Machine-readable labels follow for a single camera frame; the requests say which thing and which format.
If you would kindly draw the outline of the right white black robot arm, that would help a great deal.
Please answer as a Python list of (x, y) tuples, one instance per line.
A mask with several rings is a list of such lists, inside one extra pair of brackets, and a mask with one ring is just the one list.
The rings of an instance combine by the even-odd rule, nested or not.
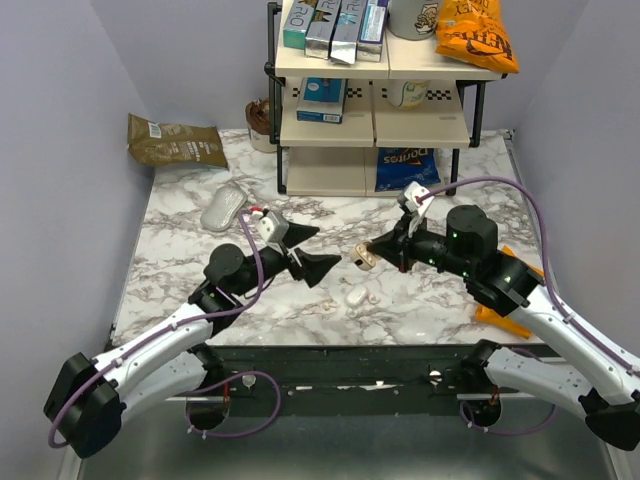
[(473, 299), (529, 328), (567, 363), (559, 369), (491, 342), (460, 367), (469, 390), (507, 387), (583, 419), (601, 440), (625, 451), (639, 445), (639, 358), (609, 339), (548, 290), (543, 277), (497, 247), (498, 228), (475, 205), (456, 206), (443, 235), (406, 213), (368, 250), (401, 272), (415, 263), (460, 277)]

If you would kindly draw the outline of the beige earbud charging case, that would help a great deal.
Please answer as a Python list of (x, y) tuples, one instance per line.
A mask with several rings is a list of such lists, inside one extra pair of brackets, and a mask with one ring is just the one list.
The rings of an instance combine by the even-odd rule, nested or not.
[(354, 247), (354, 264), (363, 271), (369, 271), (377, 265), (377, 257), (368, 250), (366, 243)]

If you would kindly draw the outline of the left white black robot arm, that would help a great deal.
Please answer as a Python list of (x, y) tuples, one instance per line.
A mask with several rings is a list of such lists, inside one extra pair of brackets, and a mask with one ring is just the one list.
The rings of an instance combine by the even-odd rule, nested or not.
[[(216, 247), (204, 281), (168, 318), (121, 347), (89, 358), (68, 358), (45, 402), (48, 444), (88, 458), (108, 445), (125, 422), (178, 394), (221, 393), (243, 373), (231, 373), (206, 342), (256, 303), (269, 280), (288, 272), (316, 286), (338, 264), (336, 254), (313, 255), (296, 243), (253, 246), (246, 255), (233, 243)], [(253, 292), (248, 303), (240, 296)]]

